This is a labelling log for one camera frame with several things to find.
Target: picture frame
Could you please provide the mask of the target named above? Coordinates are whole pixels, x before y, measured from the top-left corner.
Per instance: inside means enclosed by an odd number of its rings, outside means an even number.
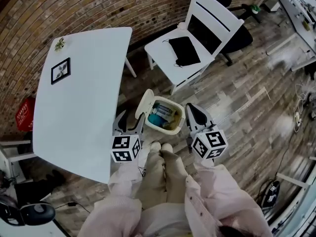
[[[70,57],[51,68],[51,85],[70,76]]]

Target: sleeve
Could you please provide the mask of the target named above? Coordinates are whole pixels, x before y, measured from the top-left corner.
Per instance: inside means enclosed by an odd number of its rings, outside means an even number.
[[[224,165],[205,166],[196,160],[201,178],[201,196],[207,210],[223,225],[248,231],[257,236],[271,237],[272,233],[261,208],[238,186]]]
[[[137,160],[121,164],[110,177],[111,194],[95,206],[78,237],[132,236],[142,212],[140,200],[132,198],[132,187],[140,180]]]

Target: desk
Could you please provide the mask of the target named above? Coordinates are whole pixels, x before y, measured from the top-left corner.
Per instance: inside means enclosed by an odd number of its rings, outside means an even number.
[[[34,111],[33,149],[44,160],[107,183],[112,125],[132,29],[108,28],[52,42],[40,77]],[[70,75],[51,84],[51,69],[70,58]]]
[[[279,42],[273,44],[267,49],[267,55],[272,54],[275,52],[277,49],[288,43],[291,39],[293,39],[296,36],[299,36],[310,48],[311,52],[313,52],[314,55],[316,55],[316,43],[314,39],[316,39],[315,34],[313,30],[311,29],[310,31],[307,31],[303,24],[302,21],[304,20],[303,16],[300,15],[300,12],[298,11],[297,8],[293,4],[291,4],[290,1],[288,0],[278,0],[280,5],[282,6],[283,10],[285,11],[289,21],[291,22],[291,25],[295,31],[295,33],[291,34],[290,36],[285,37],[284,39],[280,40]],[[300,69],[312,62],[315,62],[316,58],[313,57],[309,61],[306,61],[302,64],[299,64],[297,67],[292,68],[292,71]]]

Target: khaki pants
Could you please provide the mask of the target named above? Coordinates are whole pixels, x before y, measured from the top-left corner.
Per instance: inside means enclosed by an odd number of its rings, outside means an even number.
[[[146,175],[135,198],[144,210],[161,203],[184,203],[186,172],[182,159],[168,151],[150,152]]]

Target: red bag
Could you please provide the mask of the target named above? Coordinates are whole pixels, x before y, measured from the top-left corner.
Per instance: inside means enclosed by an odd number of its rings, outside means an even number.
[[[33,130],[34,108],[35,98],[29,97],[16,113],[15,120],[20,131],[29,132]]]

